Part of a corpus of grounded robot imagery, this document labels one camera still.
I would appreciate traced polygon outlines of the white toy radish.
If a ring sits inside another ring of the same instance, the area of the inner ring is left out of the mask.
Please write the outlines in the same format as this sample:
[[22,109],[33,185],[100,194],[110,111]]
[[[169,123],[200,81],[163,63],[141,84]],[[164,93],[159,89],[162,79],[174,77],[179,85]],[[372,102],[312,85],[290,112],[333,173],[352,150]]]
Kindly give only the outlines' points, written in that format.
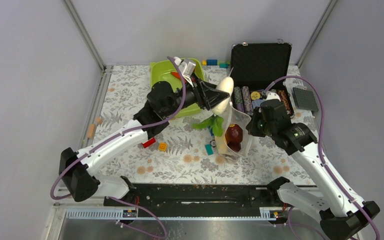
[[195,79],[197,90],[197,104],[203,110],[212,112],[212,115],[199,123],[193,123],[193,129],[201,130],[210,128],[214,136],[222,137],[224,134],[223,124],[226,122],[222,114],[230,104],[233,93],[234,81],[230,76],[222,79],[217,85],[210,82]]

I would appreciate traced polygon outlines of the dark purple mangosteen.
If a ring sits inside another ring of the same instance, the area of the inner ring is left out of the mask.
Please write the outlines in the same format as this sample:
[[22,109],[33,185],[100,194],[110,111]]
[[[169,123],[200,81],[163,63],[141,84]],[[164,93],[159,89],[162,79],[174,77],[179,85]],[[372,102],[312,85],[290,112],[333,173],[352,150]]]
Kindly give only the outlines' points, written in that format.
[[238,124],[230,124],[225,133],[227,143],[241,143],[243,141],[243,129]]
[[227,144],[227,146],[234,152],[238,153],[241,151],[242,149],[242,146],[241,146],[241,143],[237,143],[237,142],[229,142]]

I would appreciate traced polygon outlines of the clear zip top bag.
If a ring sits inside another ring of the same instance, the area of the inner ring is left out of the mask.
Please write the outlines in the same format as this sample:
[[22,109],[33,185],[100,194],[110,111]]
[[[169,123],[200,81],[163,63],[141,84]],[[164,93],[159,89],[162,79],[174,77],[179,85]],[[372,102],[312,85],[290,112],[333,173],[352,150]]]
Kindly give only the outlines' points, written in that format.
[[217,151],[230,162],[246,158],[252,145],[253,137],[248,134],[247,125],[251,117],[238,111],[230,103],[221,114],[223,134],[215,137]]

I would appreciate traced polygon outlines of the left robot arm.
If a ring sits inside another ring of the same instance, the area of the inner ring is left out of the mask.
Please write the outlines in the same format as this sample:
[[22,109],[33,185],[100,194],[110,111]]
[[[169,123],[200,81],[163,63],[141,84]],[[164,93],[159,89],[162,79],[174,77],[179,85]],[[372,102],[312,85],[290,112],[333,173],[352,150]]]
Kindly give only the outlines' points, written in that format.
[[62,181],[75,202],[92,196],[109,196],[124,206],[132,204],[135,192],[126,177],[109,177],[99,172],[109,161],[121,153],[146,143],[168,125],[169,120],[190,105],[216,115],[223,113],[230,101],[234,82],[225,77],[217,85],[196,79],[181,81],[182,88],[173,90],[167,81],[159,81],[151,87],[144,107],[125,126],[98,143],[77,151],[68,147],[61,152],[57,182]]

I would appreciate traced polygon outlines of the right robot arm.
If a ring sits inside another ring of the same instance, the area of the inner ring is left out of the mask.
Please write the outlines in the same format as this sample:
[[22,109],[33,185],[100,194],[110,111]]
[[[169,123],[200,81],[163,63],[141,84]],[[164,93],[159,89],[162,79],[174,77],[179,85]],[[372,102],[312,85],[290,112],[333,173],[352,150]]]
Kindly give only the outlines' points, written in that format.
[[366,201],[342,178],[326,157],[317,137],[304,123],[293,123],[283,102],[265,100],[253,110],[246,130],[254,137],[269,137],[310,176],[322,196],[300,189],[285,177],[267,185],[267,201],[296,207],[319,222],[330,240],[348,240],[373,223],[380,207]]

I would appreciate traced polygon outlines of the grey building baseplate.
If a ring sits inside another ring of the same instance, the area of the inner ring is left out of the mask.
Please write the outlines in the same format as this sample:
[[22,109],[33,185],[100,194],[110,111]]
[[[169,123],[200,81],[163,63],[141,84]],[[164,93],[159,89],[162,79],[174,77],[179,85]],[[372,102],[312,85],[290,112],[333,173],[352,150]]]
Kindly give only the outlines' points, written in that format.
[[293,87],[292,92],[294,103],[298,109],[312,112],[319,111],[315,95],[312,91]]

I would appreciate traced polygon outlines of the red toy chili pepper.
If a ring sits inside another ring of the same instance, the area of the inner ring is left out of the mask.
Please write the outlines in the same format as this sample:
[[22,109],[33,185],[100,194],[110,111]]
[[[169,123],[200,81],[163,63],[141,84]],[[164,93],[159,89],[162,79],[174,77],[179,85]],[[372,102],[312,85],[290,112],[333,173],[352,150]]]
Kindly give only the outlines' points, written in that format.
[[178,72],[172,71],[170,74],[178,80],[183,80],[184,82],[186,81],[186,79],[181,76]]

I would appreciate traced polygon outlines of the loose poker chip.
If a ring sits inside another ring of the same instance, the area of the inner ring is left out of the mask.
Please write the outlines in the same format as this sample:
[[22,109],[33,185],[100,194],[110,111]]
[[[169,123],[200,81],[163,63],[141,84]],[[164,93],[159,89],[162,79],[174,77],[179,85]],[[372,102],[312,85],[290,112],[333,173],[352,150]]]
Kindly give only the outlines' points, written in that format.
[[215,148],[215,147],[217,146],[216,141],[215,141],[215,140],[212,140],[212,141],[210,142],[210,145],[211,145],[213,148]]

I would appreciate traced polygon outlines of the black poker chip case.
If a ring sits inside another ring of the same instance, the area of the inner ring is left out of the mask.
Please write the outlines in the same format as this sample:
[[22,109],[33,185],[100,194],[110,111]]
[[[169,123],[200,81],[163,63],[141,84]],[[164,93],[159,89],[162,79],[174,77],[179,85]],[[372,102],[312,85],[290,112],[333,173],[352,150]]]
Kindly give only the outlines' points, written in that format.
[[289,43],[237,43],[231,48],[230,67],[234,88],[240,93],[246,114],[253,114],[252,91],[265,90],[288,73]]

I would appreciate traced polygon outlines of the teal toy brick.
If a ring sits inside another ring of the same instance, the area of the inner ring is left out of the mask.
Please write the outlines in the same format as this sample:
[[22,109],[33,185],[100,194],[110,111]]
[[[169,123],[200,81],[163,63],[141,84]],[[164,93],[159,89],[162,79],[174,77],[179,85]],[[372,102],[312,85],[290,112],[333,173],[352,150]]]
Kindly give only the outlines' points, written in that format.
[[214,154],[214,150],[213,150],[213,147],[211,144],[206,144],[205,145],[205,151],[207,153],[208,156],[211,156]]

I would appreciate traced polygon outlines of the green plastic tray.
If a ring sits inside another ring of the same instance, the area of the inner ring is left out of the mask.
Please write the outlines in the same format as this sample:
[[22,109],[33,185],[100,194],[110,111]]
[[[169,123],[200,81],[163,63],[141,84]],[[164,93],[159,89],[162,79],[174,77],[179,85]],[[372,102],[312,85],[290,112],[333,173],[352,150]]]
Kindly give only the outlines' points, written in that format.
[[[194,68],[194,73],[203,81],[206,81],[205,73],[202,64],[195,58],[191,58],[191,61],[194,61],[196,66]],[[152,87],[157,82],[166,81],[168,82],[173,91],[182,87],[180,80],[172,75],[172,72],[175,72],[176,69],[169,60],[163,60],[160,62],[151,62],[150,63],[150,86]],[[201,113],[201,109],[197,104],[192,104],[186,108],[183,108],[175,117],[182,118],[193,116]]]

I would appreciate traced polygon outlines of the floral tablecloth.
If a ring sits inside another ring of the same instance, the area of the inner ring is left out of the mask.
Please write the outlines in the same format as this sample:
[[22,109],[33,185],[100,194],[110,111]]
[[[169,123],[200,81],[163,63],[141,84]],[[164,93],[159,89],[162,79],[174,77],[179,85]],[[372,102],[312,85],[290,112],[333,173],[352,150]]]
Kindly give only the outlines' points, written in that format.
[[[116,65],[109,69],[103,89],[98,125],[91,141],[96,144],[124,126],[146,101],[150,91],[148,65]],[[268,137],[253,138],[246,158],[231,162],[217,151],[207,155],[208,130],[192,128],[209,117],[208,111],[173,118],[148,148],[129,148],[105,165],[108,176],[125,176],[133,183],[264,185],[285,177],[296,185],[312,185],[306,171]],[[159,151],[167,144],[166,152]]]

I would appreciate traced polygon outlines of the orange toy brick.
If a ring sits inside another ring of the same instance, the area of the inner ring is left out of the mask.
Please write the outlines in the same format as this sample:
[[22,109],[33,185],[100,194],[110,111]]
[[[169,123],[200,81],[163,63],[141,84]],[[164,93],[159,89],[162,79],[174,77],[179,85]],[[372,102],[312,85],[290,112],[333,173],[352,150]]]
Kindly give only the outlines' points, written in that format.
[[164,142],[161,142],[158,145],[158,150],[161,151],[161,152],[166,152],[167,148],[168,148],[168,145],[166,143],[164,143]]

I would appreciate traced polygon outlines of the red window toy block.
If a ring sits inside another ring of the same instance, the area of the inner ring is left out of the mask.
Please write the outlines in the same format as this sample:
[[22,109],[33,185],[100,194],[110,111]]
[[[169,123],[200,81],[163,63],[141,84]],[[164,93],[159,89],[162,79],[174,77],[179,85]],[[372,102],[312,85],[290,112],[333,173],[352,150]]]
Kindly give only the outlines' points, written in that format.
[[156,139],[154,137],[152,137],[149,140],[147,140],[146,142],[143,142],[141,145],[143,146],[144,149],[146,149],[146,148],[150,147],[151,145],[153,145],[155,142],[156,142]]

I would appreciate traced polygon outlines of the wooden block upper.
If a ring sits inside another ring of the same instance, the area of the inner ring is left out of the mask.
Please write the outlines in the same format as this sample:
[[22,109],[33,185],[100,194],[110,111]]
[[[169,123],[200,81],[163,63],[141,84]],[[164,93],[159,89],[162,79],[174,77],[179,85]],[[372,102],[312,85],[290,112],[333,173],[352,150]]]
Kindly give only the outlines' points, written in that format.
[[98,117],[95,118],[94,123],[95,123],[97,126],[98,126],[98,125],[101,125],[101,124],[103,123],[103,119],[102,119],[100,116],[98,116]]

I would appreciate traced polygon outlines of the wooden block long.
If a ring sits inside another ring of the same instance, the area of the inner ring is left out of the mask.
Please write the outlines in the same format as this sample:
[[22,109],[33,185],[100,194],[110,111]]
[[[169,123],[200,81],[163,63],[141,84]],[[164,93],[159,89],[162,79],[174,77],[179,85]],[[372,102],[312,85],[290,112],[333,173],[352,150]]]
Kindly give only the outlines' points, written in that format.
[[86,132],[86,138],[93,139],[95,136],[96,129],[97,129],[97,125],[95,123],[89,124]]

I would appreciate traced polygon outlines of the teal brick at wall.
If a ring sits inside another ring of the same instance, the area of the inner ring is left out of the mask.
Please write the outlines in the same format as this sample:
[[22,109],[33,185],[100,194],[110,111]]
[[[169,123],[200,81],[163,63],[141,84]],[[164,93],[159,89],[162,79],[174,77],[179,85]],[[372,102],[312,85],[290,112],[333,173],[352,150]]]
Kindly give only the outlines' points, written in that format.
[[229,68],[229,64],[226,63],[226,62],[222,62],[222,63],[219,64],[219,67],[223,68],[223,69],[228,69]]

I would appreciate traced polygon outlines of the blue brick at wall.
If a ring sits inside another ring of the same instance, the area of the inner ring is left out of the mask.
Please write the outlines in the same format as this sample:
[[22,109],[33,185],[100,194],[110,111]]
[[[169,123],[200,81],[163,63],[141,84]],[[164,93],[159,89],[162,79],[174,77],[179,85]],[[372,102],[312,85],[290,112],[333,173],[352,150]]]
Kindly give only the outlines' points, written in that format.
[[207,66],[217,66],[218,60],[217,59],[206,59],[205,63]]

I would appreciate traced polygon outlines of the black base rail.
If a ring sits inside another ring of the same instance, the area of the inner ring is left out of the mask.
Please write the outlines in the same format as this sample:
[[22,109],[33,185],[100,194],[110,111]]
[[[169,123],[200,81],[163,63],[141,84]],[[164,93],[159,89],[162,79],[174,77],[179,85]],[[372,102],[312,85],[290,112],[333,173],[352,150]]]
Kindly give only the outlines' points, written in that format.
[[284,207],[265,185],[137,183],[122,201],[160,218],[259,217],[260,208]]

